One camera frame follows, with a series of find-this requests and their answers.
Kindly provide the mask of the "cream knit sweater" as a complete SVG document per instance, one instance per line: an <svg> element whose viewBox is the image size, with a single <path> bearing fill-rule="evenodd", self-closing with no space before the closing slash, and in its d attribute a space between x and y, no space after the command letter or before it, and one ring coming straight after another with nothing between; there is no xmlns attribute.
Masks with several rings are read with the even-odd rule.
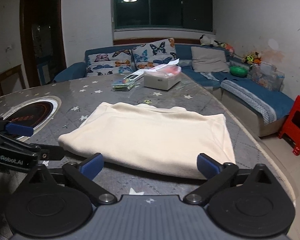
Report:
<svg viewBox="0 0 300 240"><path fill-rule="evenodd" d="M183 107L103 102L58 142L82 157L100 153L109 163L181 178L202 179L197 169L201 153L219 163L235 162L225 116Z"/></svg>

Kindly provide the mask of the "black induction cooktop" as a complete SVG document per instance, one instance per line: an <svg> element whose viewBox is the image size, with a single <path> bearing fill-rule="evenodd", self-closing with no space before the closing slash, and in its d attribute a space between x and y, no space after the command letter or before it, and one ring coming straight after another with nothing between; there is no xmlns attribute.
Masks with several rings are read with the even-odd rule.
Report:
<svg viewBox="0 0 300 240"><path fill-rule="evenodd" d="M10 114L6 119L10 122L36 128L47 119L53 110L53 104L46 101L34 102L23 106Z"/></svg>

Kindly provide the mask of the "dark wooden side table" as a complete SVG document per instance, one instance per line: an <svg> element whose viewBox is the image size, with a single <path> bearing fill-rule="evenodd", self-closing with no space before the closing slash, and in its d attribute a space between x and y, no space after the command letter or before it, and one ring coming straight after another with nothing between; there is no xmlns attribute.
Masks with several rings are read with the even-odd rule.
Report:
<svg viewBox="0 0 300 240"><path fill-rule="evenodd" d="M25 88L21 64L0 73L0 96Z"/></svg>

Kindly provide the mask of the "blue sofa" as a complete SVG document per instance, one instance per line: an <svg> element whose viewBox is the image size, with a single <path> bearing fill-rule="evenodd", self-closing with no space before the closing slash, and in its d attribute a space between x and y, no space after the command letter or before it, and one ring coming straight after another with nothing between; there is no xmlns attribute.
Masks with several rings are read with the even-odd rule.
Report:
<svg viewBox="0 0 300 240"><path fill-rule="evenodd" d="M133 48L136 45L112 46L85 51L84 61L72 64L55 78L54 82L80 79L92 74L89 56L94 54L115 54L117 51L130 56L133 62ZM234 115L239 117L257 136L264 137L280 130L293 106L294 100L281 92L270 91L248 78L235 77L230 73L217 72L211 76L200 74L192 68L191 47L177 44L176 55L180 58L182 72L212 93Z"/></svg>

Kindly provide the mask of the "clear box of coloured items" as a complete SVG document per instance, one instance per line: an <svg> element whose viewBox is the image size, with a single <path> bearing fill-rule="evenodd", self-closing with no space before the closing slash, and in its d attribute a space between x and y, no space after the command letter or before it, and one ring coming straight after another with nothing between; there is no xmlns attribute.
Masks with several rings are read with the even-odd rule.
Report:
<svg viewBox="0 0 300 240"><path fill-rule="evenodd" d="M132 79L122 79L111 84L113 91L130 91L135 86Z"/></svg>

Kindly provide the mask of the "red plastic stool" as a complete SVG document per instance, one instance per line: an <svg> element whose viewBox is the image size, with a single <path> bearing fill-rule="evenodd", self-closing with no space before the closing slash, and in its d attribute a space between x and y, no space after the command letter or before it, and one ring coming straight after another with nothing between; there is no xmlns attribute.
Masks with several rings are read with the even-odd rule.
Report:
<svg viewBox="0 0 300 240"><path fill-rule="evenodd" d="M296 97L288 118L280 129L279 139L282 139L284 135L294 142L294 155L300 155L300 95Z"/></svg>

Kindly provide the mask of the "white remote device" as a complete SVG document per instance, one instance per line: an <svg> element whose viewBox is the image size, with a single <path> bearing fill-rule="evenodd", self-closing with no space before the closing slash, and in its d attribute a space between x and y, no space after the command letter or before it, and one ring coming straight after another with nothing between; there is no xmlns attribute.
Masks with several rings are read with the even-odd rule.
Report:
<svg viewBox="0 0 300 240"><path fill-rule="evenodd" d="M133 72L129 74L127 77L125 77L125 80L133 80L137 81L141 79L144 76L144 71L143 70L137 70L136 72Z"/></svg>

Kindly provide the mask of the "green round toy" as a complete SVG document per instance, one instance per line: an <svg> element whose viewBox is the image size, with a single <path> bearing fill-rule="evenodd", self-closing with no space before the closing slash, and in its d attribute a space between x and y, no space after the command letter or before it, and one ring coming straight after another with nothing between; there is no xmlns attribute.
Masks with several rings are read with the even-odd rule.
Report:
<svg viewBox="0 0 300 240"><path fill-rule="evenodd" d="M248 70L240 66L231 66L230 74L236 77L246 77L248 74Z"/></svg>

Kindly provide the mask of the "left butterfly pillow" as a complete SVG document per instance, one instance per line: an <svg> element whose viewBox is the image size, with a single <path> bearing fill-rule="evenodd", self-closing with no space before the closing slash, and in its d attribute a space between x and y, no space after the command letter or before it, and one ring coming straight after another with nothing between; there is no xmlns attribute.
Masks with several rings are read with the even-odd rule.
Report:
<svg viewBox="0 0 300 240"><path fill-rule="evenodd" d="M135 64L132 51L129 49L91 54L87 58L87 77L133 72Z"/></svg>

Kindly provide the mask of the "butterfly pillow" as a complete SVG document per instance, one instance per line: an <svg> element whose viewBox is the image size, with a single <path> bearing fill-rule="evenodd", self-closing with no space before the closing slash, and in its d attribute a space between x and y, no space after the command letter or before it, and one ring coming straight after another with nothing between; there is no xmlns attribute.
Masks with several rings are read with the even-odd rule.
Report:
<svg viewBox="0 0 300 240"><path fill-rule="evenodd" d="M174 38L138 45L132 49L132 53L137 69L151 69L178 58Z"/></svg>
<svg viewBox="0 0 300 240"><path fill-rule="evenodd" d="M135 64L132 51L129 49L91 54L87 58L87 77L133 72Z"/></svg>

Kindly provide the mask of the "white tissue box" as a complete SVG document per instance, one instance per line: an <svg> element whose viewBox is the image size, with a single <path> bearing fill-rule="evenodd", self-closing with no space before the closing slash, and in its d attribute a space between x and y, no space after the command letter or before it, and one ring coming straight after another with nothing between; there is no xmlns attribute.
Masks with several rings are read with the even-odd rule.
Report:
<svg viewBox="0 0 300 240"><path fill-rule="evenodd" d="M178 66L179 59L161 64L145 71L143 84L145 87L170 90L181 81L181 67Z"/></svg>

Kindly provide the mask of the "grey cushion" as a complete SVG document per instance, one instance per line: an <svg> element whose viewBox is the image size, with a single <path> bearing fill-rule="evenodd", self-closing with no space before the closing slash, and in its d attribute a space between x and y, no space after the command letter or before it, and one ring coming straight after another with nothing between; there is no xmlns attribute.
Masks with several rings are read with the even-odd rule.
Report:
<svg viewBox="0 0 300 240"><path fill-rule="evenodd" d="M197 73L229 72L225 52L204 47L191 47L192 68Z"/></svg>

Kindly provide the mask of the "right butterfly pillow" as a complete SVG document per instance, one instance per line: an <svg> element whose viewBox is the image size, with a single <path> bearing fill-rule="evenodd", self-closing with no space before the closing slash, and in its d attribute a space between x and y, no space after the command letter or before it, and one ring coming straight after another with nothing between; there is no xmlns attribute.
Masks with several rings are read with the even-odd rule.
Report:
<svg viewBox="0 0 300 240"><path fill-rule="evenodd" d="M132 49L132 53L137 69L151 69L178 58L174 38L138 45Z"/></svg>

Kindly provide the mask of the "plush toy panda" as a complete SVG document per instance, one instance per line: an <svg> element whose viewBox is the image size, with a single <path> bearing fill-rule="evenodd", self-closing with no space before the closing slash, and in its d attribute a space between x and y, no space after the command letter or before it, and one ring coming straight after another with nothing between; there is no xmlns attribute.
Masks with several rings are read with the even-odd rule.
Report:
<svg viewBox="0 0 300 240"><path fill-rule="evenodd" d="M199 38L199 41L202 46L209 46L209 47L218 47L219 46L218 43L213 38L210 38L206 35L202 35Z"/></svg>

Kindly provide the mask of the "dark window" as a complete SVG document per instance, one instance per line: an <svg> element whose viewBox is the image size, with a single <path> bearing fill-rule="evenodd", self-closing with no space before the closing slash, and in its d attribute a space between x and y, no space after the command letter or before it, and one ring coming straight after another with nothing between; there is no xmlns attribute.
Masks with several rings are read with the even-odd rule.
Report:
<svg viewBox="0 0 300 240"><path fill-rule="evenodd" d="M212 0L114 0L116 29L213 31Z"/></svg>

